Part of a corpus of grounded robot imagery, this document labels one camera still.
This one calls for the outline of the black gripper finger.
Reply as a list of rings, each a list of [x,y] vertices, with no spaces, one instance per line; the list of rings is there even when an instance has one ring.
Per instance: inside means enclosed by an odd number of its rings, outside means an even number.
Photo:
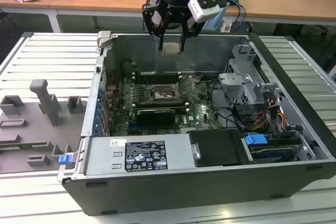
[[[164,34],[172,21],[172,4],[157,0],[155,4],[147,0],[142,5],[143,20],[150,35],[159,37],[159,51],[163,49]]]
[[[181,24],[182,34],[180,39],[180,51],[184,51],[185,42],[188,38],[197,37],[203,29],[204,23],[194,22],[192,26],[188,26],[187,22]]]

